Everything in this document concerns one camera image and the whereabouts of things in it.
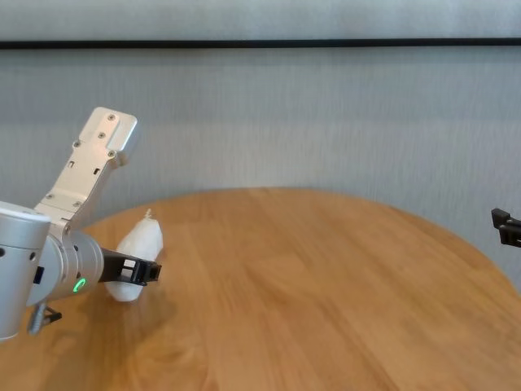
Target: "white plush toy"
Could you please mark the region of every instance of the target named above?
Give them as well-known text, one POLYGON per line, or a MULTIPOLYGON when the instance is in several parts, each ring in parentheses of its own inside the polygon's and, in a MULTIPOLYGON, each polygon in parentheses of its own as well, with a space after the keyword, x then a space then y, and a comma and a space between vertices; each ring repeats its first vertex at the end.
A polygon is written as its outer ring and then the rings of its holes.
MULTIPOLYGON (((155 261, 162 248, 163 233, 160 224, 151 218, 151 210, 148 209, 145 218, 123 238, 116 251, 145 261, 155 261)), ((143 289, 139 285, 113 281, 105 283, 105 286, 112 297, 118 301, 134 301, 143 289)))

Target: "table surface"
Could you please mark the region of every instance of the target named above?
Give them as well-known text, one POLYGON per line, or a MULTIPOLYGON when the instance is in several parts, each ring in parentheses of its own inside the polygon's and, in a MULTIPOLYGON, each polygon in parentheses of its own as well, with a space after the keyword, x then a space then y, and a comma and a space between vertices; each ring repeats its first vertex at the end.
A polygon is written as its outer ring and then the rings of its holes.
POLYGON ((114 248, 148 208, 160 281, 134 303, 101 284, 54 303, 61 321, 0 345, 2 390, 521 389, 519 295, 430 222, 259 189, 162 200, 87 232, 114 248))

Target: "black clamp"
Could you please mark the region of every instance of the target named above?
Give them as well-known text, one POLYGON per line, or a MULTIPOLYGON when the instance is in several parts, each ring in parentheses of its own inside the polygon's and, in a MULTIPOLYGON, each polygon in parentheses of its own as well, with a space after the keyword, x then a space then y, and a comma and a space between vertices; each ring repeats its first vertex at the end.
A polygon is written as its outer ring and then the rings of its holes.
POLYGON ((104 265, 102 276, 99 279, 100 283, 119 281, 144 287, 147 283, 157 281, 160 277, 161 265, 155 262, 145 261, 105 248, 102 248, 102 251, 104 265))
POLYGON ((492 223, 499 230, 502 244, 521 247, 521 221, 510 216, 510 213, 495 208, 492 210, 492 223))

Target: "green indicator light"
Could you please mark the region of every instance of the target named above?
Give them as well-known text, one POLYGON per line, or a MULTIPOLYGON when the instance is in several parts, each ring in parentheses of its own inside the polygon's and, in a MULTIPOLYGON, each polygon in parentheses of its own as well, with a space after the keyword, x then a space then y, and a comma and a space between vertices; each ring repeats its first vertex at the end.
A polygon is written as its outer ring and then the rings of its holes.
POLYGON ((74 289, 72 290, 74 293, 78 292, 80 289, 84 287, 84 285, 87 283, 86 279, 80 279, 76 285, 74 285, 74 289))

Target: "white wall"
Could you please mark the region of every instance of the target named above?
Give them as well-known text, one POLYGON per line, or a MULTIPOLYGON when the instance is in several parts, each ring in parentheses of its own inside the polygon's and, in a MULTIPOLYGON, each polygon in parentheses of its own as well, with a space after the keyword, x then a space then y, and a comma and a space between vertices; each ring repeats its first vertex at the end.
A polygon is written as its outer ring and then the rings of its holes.
POLYGON ((430 218, 521 288, 521 48, 0 52, 0 199, 34 205, 93 107, 142 140, 98 217, 216 187, 345 191, 430 218))
POLYGON ((521 37, 519 0, 0 0, 2 40, 521 37))

